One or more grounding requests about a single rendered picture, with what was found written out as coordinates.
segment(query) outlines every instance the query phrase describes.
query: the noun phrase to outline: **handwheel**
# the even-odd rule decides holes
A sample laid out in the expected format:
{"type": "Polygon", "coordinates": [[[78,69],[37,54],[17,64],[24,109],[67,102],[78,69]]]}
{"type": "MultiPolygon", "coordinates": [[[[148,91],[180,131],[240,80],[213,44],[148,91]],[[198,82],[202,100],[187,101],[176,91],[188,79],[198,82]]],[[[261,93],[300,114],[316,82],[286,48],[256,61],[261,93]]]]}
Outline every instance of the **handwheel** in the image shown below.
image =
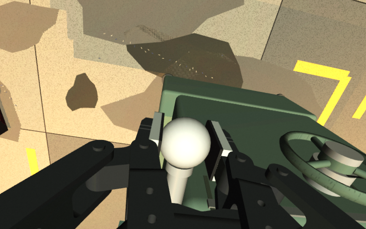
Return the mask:
{"type": "Polygon", "coordinates": [[[366,154],[343,144],[341,144],[342,147],[347,147],[350,149],[345,156],[333,150],[330,151],[330,149],[329,153],[327,153],[327,151],[322,153],[322,149],[328,149],[328,145],[338,147],[338,144],[341,143],[323,136],[299,131],[288,132],[279,139],[279,145],[281,147],[282,153],[293,166],[295,166],[304,174],[304,176],[329,190],[330,192],[337,194],[338,196],[342,196],[355,203],[366,206],[366,193],[349,187],[346,184],[333,179],[333,176],[330,177],[318,170],[318,168],[327,167],[331,172],[334,171],[334,173],[337,175],[340,174],[350,178],[352,178],[352,175],[358,175],[366,179],[366,172],[358,168],[358,166],[361,164],[366,165],[366,154]],[[295,139],[311,141],[316,145],[317,148],[319,148],[321,152],[318,158],[316,157],[316,154],[313,155],[316,161],[304,161],[291,148],[289,141],[295,139]]]}

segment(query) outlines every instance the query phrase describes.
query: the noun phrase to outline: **white ball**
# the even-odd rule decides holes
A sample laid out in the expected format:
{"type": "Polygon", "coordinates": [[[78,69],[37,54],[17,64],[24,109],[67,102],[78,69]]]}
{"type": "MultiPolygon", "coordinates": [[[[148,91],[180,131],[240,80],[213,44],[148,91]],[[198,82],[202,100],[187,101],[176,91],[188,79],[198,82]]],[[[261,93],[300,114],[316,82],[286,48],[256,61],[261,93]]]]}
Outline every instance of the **white ball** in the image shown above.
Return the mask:
{"type": "Polygon", "coordinates": [[[175,167],[189,169],[201,164],[210,148],[208,130],[194,118],[174,119],[163,129],[160,150],[167,162],[175,167]]]}

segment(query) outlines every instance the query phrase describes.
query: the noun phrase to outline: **black metal bracket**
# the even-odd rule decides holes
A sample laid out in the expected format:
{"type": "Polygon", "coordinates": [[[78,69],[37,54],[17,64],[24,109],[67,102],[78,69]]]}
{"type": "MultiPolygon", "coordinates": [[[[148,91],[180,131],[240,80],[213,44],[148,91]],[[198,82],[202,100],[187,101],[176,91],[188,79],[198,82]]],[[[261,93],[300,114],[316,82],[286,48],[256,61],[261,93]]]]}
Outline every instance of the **black metal bracket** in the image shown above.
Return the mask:
{"type": "Polygon", "coordinates": [[[142,120],[128,147],[89,142],[0,194],[0,229],[74,229],[111,189],[125,187],[121,229],[302,228],[278,204],[272,187],[305,213],[305,229],[363,229],[290,170],[277,164],[259,168],[236,147],[221,157],[215,172],[216,210],[173,204],[159,145],[149,140],[151,125],[152,119],[142,120]]]}

